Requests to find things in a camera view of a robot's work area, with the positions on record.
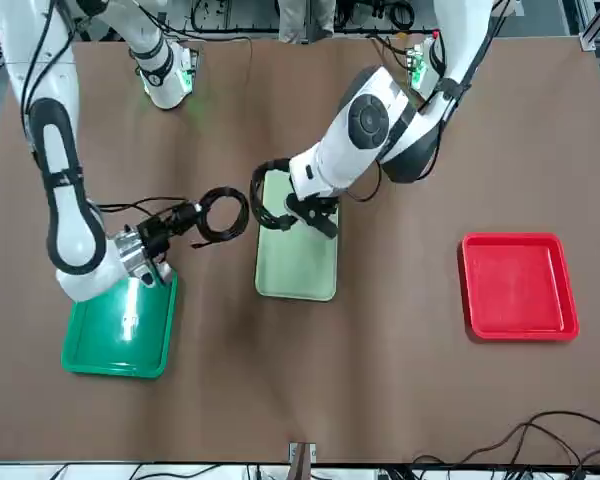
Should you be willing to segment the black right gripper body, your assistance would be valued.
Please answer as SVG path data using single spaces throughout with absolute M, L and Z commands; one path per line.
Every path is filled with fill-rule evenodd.
M 170 249 L 170 238 L 181 234 L 181 219 L 175 212 L 153 215 L 136 226 L 145 250 L 145 257 L 165 261 Z

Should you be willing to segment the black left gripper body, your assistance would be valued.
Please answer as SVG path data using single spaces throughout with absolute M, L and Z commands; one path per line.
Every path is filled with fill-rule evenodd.
M 296 216 L 330 216 L 337 211 L 337 197 L 310 196 L 300 200 L 295 193 L 285 199 L 287 210 Z

